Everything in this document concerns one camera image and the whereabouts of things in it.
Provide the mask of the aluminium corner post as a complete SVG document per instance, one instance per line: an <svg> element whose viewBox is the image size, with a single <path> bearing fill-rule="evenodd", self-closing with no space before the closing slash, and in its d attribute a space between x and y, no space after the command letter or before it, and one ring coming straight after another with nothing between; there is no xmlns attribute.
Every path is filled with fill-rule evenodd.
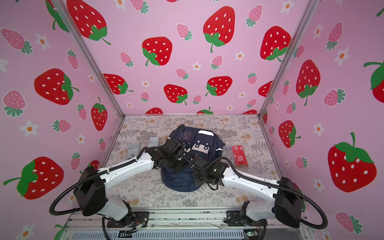
<svg viewBox="0 0 384 240"><path fill-rule="evenodd" d="M99 85L103 89L106 97L109 99L110 103L114 107L115 111L119 115L121 119L125 118L125 114L119 105L118 101L116 100L112 90L110 89L101 69L99 68L97 62L95 61L90 49L88 48L87 44L83 40L83 36L79 32L79 30L76 27L75 22L73 21L72 17L70 16L70 13L66 7L66 1L59 1L59 0L53 0L54 6L57 8L59 16L62 18L64 24L67 26L69 33L71 34L73 40L77 44L78 48L80 49L83 57L85 58L88 66L90 67L92 73L97 78Z"/></svg>
<svg viewBox="0 0 384 240"><path fill-rule="evenodd" d="M296 47L299 45L309 23L311 22L311 19L313 18L313 15L315 14L318 5L320 4L320 1L318 0L312 0L309 1L307 4L307 7L303 13L303 16L301 20L298 23L297 29L292 37L292 41L290 43L290 46L288 47L287 52L284 54L284 58L282 60L282 63L280 67L278 68L277 74L272 82L272 85L270 87L270 90L267 94L267 98L261 108L261 111L259 113L259 119L261 119L265 112L267 111L267 108L271 102L272 97L274 96L276 89L278 88L280 81L282 80L286 70L288 69L288 65L291 62L293 58L294 51Z"/></svg>

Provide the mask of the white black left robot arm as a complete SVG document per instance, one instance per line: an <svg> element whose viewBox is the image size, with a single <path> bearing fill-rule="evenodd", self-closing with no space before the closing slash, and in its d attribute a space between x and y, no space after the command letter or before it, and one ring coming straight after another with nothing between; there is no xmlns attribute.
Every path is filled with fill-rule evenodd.
<svg viewBox="0 0 384 240"><path fill-rule="evenodd" d="M143 172L158 167L177 167L181 164L184 147L174 139L158 147L143 148L139 155L107 168L88 168L79 179L74 195L83 216L100 215L121 221L132 214L123 201L107 195L114 186Z"/></svg>

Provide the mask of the light blue calculator cover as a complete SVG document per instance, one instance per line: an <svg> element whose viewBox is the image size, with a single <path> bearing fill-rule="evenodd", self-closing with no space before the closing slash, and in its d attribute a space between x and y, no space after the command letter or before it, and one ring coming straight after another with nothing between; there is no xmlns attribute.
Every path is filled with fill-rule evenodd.
<svg viewBox="0 0 384 240"><path fill-rule="evenodd" d="M151 137L149 139L149 145L148 147L157 147L159 145L159 137Z"/></svg>

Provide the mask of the navy blue student backpack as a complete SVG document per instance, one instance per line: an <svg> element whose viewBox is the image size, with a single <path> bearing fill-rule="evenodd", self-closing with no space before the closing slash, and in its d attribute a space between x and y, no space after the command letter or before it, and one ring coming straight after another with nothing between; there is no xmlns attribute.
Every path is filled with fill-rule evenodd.
<svg viewBox="0 0 384 240"><path fill-rule="evenodd" d="M174 139L183 145L184 156L181 159L182 165L175 170L171 167L161 168L162 181L169 189L177 192L194 192L201 184L196 184L194 176L198 173L186 162L186 159L193 161L195 156L202 160L198 163L203 168L223 154L226 145L223 140L214 132L193 127L181 127L173 130L168 139Z"/></svg>

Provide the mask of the aluminium corner post right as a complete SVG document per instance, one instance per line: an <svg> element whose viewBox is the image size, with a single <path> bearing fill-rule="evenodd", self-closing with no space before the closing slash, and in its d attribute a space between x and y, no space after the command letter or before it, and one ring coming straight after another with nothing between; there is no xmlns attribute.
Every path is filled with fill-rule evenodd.
<svg viewBox="0 0 384 240"><path fill-rule="evenodd" d="M267 94L267 98L261 108L261 111L259 113L259 119L261 119L265 112L267 111L267 108L271 102L272 97L274 96L276 89L278 88L280 81L282 80L286 70L288 69L288 65L291 62L293 58L294 51L296 47L299 45L309 23L311 22L311 19L313 18L313 15L315 14L318 5L320 4L320 1L318 0L312 0L309 1L307 4L307 7L303 13L303 16L301 20L298 23L297 29L292 37L292 41L290 43L290 46L288 47L287 52L284 54L284 58L282 60L282 63L280 67L278 68L277 74L272 82L272 85L270 87L270 90Z"/></svg>

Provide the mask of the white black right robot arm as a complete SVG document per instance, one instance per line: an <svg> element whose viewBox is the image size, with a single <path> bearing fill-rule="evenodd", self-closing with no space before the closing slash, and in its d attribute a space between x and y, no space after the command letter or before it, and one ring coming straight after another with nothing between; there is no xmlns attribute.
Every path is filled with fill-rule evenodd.
<svg viewBox="0 0 384 240"><path fill-rule="evenodd" d="M208 164L196 155L187 162L196 172L194 176L196 183L240 189L267 202L263 207L247 204L243 211L248 219L259 221L275 218L288 227L299 228L303 197L291 180L257 178L237 171L232 162L224 157Z"/></svg>

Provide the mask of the light blue calculator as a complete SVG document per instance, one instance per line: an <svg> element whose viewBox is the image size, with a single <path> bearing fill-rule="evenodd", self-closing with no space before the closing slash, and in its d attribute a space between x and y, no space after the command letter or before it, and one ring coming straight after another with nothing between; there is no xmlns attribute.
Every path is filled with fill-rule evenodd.
<svg viewBox="0 0 384 240"><path fill-rule="evenodd" d="M141 150L141 143L140 142L128 144L128 146L127 146L128 159L132 159L132 158L136 157L140 153L140 150Z"/></svg>

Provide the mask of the red stationery package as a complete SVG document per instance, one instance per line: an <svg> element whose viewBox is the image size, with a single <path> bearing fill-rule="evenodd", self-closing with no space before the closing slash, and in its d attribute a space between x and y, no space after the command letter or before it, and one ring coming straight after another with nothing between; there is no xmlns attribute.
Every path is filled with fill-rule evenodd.
<svg viewBox="0 0 384 240"><path fill-rule="evenodd" d="M232 156L237 167L247 167L248 161L243 146L231 146Z"/></svg>

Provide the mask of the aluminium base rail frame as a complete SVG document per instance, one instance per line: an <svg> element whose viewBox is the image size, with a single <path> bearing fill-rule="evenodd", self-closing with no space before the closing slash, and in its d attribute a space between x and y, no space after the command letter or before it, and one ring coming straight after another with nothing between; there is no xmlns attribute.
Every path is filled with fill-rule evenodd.
<svg viewBox="0 0 384 240"><path fill-rule="evenodd" d="M315 232L301 225L291 228L276 219L247 225L239 207L136 208L138 223L127 227L103 219L72 214L60 240L314 240Z"/></svg>

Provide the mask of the aluminium corner post left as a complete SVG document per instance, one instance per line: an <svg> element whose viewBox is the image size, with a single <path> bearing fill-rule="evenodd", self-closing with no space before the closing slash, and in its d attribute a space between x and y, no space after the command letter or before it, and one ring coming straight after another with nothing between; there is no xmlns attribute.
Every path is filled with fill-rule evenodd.
<svg viewBox="0 0 384 240"><path fill-rule="evenodd" d="M106 97L109 99L110 103L114 107L115 111L119 115L121 119L125 118L125 114L119 105L118 101L116 100L112 90L110 89L101 69L99 68L97 62L95 61L90 49L88 48L87 44L83 40L83 36L79 32L79 30L76 27L75 22L73 21L72 17L70 16L70 13L66 7L66 1L59 1L59 0L53 0L54 6L57 8L59 16L62 18L64 24L67 26L69 33L71 34L73 40L77 44L78 48L80 49L83 57L85 58L88 66L90 67L92 73L97 78L99 85L103 89Z"/></svg>

